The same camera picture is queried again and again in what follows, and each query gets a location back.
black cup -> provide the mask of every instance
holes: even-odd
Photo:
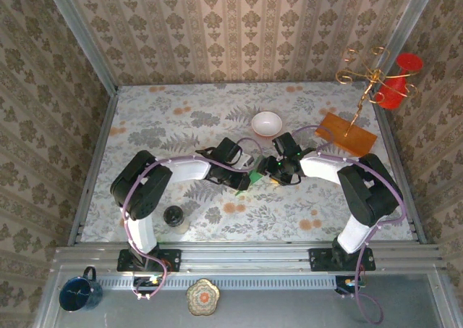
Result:
[[[96,282],[96,269],[87,266],[84,274],[66,282],[59,293],[59,305],[66,311],[87,311],[95,308],[103,297],[103,288]]]

orange wooden block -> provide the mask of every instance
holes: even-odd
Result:
[[[336,146],[348,151],[354,156],[364,156],[365,154],[370,153],[371,147],[375,143],[376,138],[378,138],[378,136],[369,133],[367,130],[363,130],[361,127],[356,125],[352,126],[349,134],[344,137],[347,128],[349,128],[350,122],[332,113],[328,113],[320,125],[331,130],[334,136],[333,143]],[[322,128],[318,128],[315,131],[315,134],[325,140],[331,139],[330,134]]]

purple cable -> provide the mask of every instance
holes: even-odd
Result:
[[[333,135],[333,133],[332,133],[331,130],[329,130],[327,127],[324,127],[324,126],[322,126],[322,125],[306,125],[306,126],[304,126],[304,127],[301,127],[300,129],[297,129],[297,130],[293,131],[292,134],[291,134],[291,136],[294,137],[294,135],[296,135],[297,133],[300,133],[300,132],[303,131],[303,130],[306,130],[306,129],[314,129],[314,128],[315,128],[315,129],[320,128],[320,129],[325,130],[328,134],[330,134],[330,137],[331,137],[330,141],[328,141],[327,143],[324,143],[323,145],[318,146],[317,149],[316,149],[316,151],[319,151],[319,150],[321,150],[321,149],[324,149],[324,148],[328,147],[329,145],[331,145],[331,144],[333,143],[333,141],[334,141],[334,135]]]
[[[395,197],[395,199],[399,203],[400,209],[402,211],[402,214],[400,215],[400,217],[397,217],[395,219],[388,219],[386,221],[378,222],[372,228],[372,230],[370,231],[368,236],[365,238],[365,241],[363,242],[363,245],[362,245],[362,247],[360,249],[360,254],[359,254],[358,261],[357,261],[357,265],[355,267],[354,289],[355,289],[355,301],[357,302],[357,306],[359,307],[360,312],[365,317],[365,319],[368,321],[368,323],[379,325],[379,324],[383,323],[383,320],[384,320],[384,312],[383,312],[383,309],[381,308],[381,305],[379,304],[379,302],[375,298],[370,297],[369,295],[366,295],[366,294],[363,294],[363,293],[359,293],[359,287],[358,287],[357,284],[358,284],[358,281],[359,281],[360,264],[362,263],[363,253],[365,252],[365,249],[366,249],[368,243],[370,242],[370,240],[372,239],[372,237],[374,236],[374,234],[384,224],[402,222],[407,217],[407,207],[405,206],[404,201],[402,200],[400,195],[396,192],[396,190],[391,185],[391,183],[386,181],[386,179],[384,177],[382,177],[380,174],[378,174],[375,170],[371,169],[370,167],[367,167],[366,165],[364,165],[362,163],[359,163],[358,161],[355,161],[355,160],[352,160],[352,159],[343,159],[343,158],[341,158],[339,156],[330,156],[328,154],[321,154],[321,153],[318,153],[318,155],[319,155],[319,157],[324,158],[324,159],[335,160],[335,161],[345,161],[345,162],[348,162],[348,163],[351,163],[351,164],[355,164],[358,167],[361,167],[362,169],[364,169],[366,172],[371,173],[373,176],[378,178],[381,181],[381,183],[383,183],[391,191],[392,195]],[[379,320],[373,321],[370,317],[367,316],[367,314],[365,312],[365,307],[360,302],[360,296],[370,299],[372,302],[374,302],[374,304],[377,305],[377,307],[380,310],[380,318],[379,318]]]
[[[241,140],[239,140],[238,142],[242,141],[242,140],[252,140],[254,141],[258,147],[259,147],[259,150],[260,150],[260,153],[262,153],[262,148],[260,147],[259,143],[256,141],[256,140],[253,140],[252,138],[242,138]],[[133,196],[133,193],[135,192],[135,189],[137,189],[138,185],[140,184],[140,182],[142,181],[142,179],[149,173],[149,171],[151,171],[152,169],[154,169],[156,166],[162,164],[162,163],[167,163],[167,162],[172,162],[172,161],[179,161],[179,160],[188,160],[188,159],[193,159],[193,160],[198,160],[198,161],[204,161],[204,162],[207,162],[207,163],[211,163],[211,164],[215,164],[215,165],[218,165],[220,167],[223,167],[225,169],[228,169],[230,171],[234,171],[234,172],[251,172],[252,170],[254,170],[254,167],[251,168],[251,169],[235,169],[233,167],[228,167],[227,165],[224,165],[222,163],[219,163],[218,161],[214,161],[214,160],[211,160],[211,159],[207,159],[207,158],[203,158],[202,156],[178,156],[176,158],[171,158],[171,159],[160,159],[158,161],[155,161],[154,163],[152,163],[150,166],[146,167],[146,169],[138,176],[138,178],[135,180],[135,183],[133,184],[133,186],[130,188],[126,198],[125,198],[125,201],[124,201],[124,204],[122,205],[122,218],[124,220],[124,229],[125,229],[125,232],[127,234],[127,238],[129,240],[129,244],[133,247],[133,249],[135,250],[135,252],[137,252],[138,254],[140,254],[141,256],[143,257],[146,257],[152,261],[155,261],[156,263],[158,263],[159,265],[161,265],[162,269],[163,269],[163,277],[162,277],[162,280],[161,280],[161,284],[159,284],[159,286],[149,294],[150,297],[154,296],[165,284],[166,282],[166,278],[167,278],[167,268],[166,268],[166,265],[160,260],[160,259],[157,259],[155,257],[152,257],[144,252],[142,252],[138,247],[137,245],[135,245],[134,241],[133,241],[133,238],[132,238],[132,233],[130,232],[129,230],[129,226],[127,224],[127,220],[129,219],[129,214],[127,213],[127,205],[129,204],[129,201],[130,199],[132,198]]]

